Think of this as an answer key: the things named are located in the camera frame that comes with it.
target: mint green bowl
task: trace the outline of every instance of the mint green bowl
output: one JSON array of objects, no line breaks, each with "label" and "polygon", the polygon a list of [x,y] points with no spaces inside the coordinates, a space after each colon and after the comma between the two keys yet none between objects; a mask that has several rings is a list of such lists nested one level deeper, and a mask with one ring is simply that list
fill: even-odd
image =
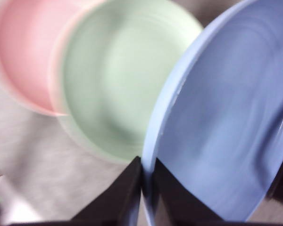
[{"label": "mint green bowl", "polygon": [[141,155],[160,90],[201,30],[168,0],[113,0],[88,13],[63,55],[63,123],[96,153]]}]

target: plate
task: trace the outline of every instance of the plate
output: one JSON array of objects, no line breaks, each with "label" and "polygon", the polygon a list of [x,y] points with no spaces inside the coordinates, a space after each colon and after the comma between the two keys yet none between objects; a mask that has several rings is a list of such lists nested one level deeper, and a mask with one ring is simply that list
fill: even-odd
[{"label": "plate", "polygon": [[152,225],[156,157],[223,219],[250,216],[283,161],[283,0],[224,12],[168,77],[142,154]]}]

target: pink plastic bowl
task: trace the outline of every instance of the pink plastic bowl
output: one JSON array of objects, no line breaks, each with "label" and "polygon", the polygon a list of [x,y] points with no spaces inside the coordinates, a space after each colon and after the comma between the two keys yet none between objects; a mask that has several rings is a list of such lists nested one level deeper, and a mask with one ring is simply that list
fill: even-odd
[{"label": "pink plastic bowl", "polygon": [[16,100],[47,115],[51,103],[51,52],[62,31],[83,6],[100,1],[5,0],[0,2],[0,80]]}]

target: light blue plate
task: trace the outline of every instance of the light blue plate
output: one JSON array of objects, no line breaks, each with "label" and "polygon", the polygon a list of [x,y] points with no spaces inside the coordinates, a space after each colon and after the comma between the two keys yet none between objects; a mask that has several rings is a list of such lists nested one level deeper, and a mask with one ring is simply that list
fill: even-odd
[{"label": "light blue plate", "polygon": [[283,161],[283,0],[230,8],[170,74],[142,156],[152,225],[156,157],[225,220],[250,216]]}]

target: gray carpet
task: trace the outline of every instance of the gray carpet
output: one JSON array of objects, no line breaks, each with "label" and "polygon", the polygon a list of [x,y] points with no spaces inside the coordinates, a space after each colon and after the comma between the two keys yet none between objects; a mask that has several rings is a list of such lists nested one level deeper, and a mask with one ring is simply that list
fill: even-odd
[{"label": "gray carpet", "polygon": [[[237,1],[178,2],[207,25]],[[71,218],[124,168],[94,157],[69,138],[57,119],[26,110],[0,88],[0,170],[45,219]],[[283,205],[264,200],[251,220],[283,223]],[[139,225],[146,225],[142,213]]]}]

